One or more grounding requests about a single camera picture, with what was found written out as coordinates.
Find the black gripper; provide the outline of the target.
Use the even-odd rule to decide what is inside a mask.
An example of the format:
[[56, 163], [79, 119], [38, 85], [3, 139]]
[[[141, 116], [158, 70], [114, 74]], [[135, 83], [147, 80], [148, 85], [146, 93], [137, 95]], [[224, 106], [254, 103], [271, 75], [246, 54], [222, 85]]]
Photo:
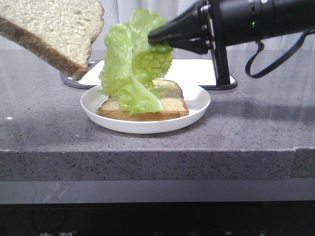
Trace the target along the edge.
[[195, 2], [182, 14], [148, 34], [151, 44], [169, 43], [174, 48], [207, 54], [211, 50], [217, 86], [230, 86], [226, 43], [219, 0]]

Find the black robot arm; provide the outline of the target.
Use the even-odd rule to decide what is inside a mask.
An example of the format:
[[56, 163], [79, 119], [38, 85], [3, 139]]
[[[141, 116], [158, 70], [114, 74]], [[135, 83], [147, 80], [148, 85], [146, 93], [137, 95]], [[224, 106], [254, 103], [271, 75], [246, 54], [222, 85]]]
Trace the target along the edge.
[[199, 0], [181, 15], [148, 34], [151, 44], [168, 44], [197, 54], [212, 55], [215, 83], [208, 90], [226, 90], [237, 86], [229, 74], [226, 48], [300, 32], [298, 41], [280, 58], [255, 74], [253, 58], [245, 72], [261, 78], [287, 61], [315, 31], [315, 3], [312, 0]]

